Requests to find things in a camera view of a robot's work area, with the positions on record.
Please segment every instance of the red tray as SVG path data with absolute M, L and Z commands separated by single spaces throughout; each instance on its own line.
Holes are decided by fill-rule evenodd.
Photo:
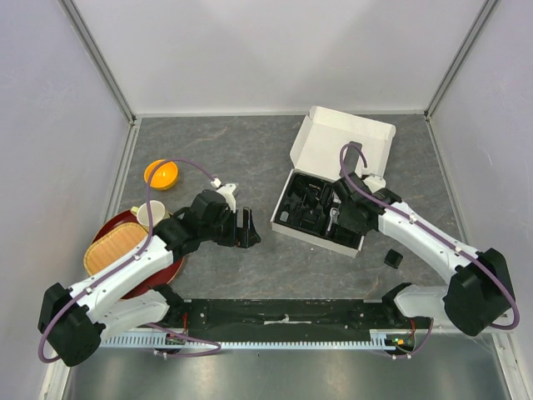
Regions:
M 98 231 L 97 236 L 92 241 L 96 242 L 99 238 L 111 232 L 114 228 L 123 223 L 137 223 L 137 218 L 129 211 L 126 210 L 111 218 L 106 224 Z M 180 268 L 183 264 L 183 258 L 180 258 L 175 263 L 171 264 L 169 267 L 162 269 L 159 272 L 154 273 L 145 281 L 139 283 L 138 286 L 133 288 L 131 292 L 124 295 L 124 299 L 134 298 L 146 293 L 149 289 L 153 288 L 156 285 L 161 285 L 163 283 L 170 283 L 172 279 L 177 275 Z

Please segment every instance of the white mug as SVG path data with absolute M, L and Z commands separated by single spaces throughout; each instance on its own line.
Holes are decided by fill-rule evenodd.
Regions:
M 165 205 L 158 200 L 150 200 L 150 209 L 152 210 L 152 220 L 153 226 L 155 227 L 163 219 L 169 218 L 170 213 L 165 208 Z M 137 217 L 137 222 L 141 225 L 146 231 L 148 231 L 148 207 L 144 203 L 139 208 L 132 207 L 130 210 L 133 215 Z

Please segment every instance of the cardboard box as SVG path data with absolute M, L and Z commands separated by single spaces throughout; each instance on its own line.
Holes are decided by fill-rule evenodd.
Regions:
M 290 223 L 281 221 L 278 212 L 282 213 L 280 210 L 282 203 L 287 207 L 286 202 L 291 200 L 289 194 L 296 192 L 294 188 L 296 180 L 299 180 L 299 183 L 302 180 L 309 183 L 311 189 L 318 193 L 321 190 L 326 191 L 329 183 L 339 179 L 341 171 L 339 153 L 342 146 L 348 142 L 362 145 L 362 151 L 368 163 L 367 167 L 364 167 L 362 160 L 358 159 L 355 166 L 356 173 L 359 176 L 375 174 L 382 177 L 395 134 L 396 127 L 388 123 L 356 117 L 323 107 L 313 107 L 309 115 L 305 117 L 292 145 L 290 154 L 294 168 L 289 173 L 272 214 L 272 230 L 355 257 L 361 251 L 364 237 L 350 237 L 346 240 L 349 242 L 348 245 L 340 244 L 346 241 L 327 238 L 318 232 L 310 232 L 309 229 L 291 227 Z M 314 193 L 310 195 L 313 201 L 315 201 Z

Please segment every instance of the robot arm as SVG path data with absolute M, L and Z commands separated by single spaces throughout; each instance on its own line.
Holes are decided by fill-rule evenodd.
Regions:
M 171 305 L 179 307 L 181 298 L 166 285 L 154 287 L 139 297 L 118 300 L 154 273 L 196 251 L 201 242 L 210 240 L 222 246 L 249 248 L 261 241 L 250 209 L 243 209 L 244 221 L 242 227 L 237 227 L 236 189 L 236 184 L 227 184 L 216 192 L 205 190 L 198 194 L 190 207 L 158 223 L 146 250 L 127 267 L 116 270 L 139 251 L 142 242 L 98 274 L 74 283 L 69 289 L 56 283 L 45 292 L 38 324 L 41 333 L 65 304 L 86 293 L 48 335 L 47 340 L 65 364 L 78 365 L 101 342 L 130 328 L 157 323 Z M 98 286 L 89 287 L 113 270 L 116 272 Z
M 334 185 L 341 199 L 337 224 L 363 235 L 376 230 L 397 240 L 434 268 L 446 284 L 442 287 L 401 285 L 394 301 L 405 317 L 449 319 L 463 333 L 475 336 L 509 310 L 510 304 L 502 291 L 465 257 L 470 256 L 485 266 L 514 298 L 506 260 L 499 252 L 492 248 L 480 252 L 445 234 L 417 215 L 384 184 L 376 185 L 376 177 L 362 180 L 353 172 L 349 178 L 363 192 L 393 205 L 409 219 L 362 196 L 344 177 Z M 453 248 L 443 241 L 451 243 Z

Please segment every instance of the wall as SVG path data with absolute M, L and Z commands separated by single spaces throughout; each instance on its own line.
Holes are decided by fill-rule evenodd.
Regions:
M 0 12 L 0 398 L 37 398 L 44 290 L 78 280 L 127 135 L 56 0 Z
M 506 255 L 521 310 L 521 367 L 533 368 L 533 3 L 500 2 L 433 126 L 468 236 Z
M 483 0 L 77 0 L 136 113 L 425 109 Z

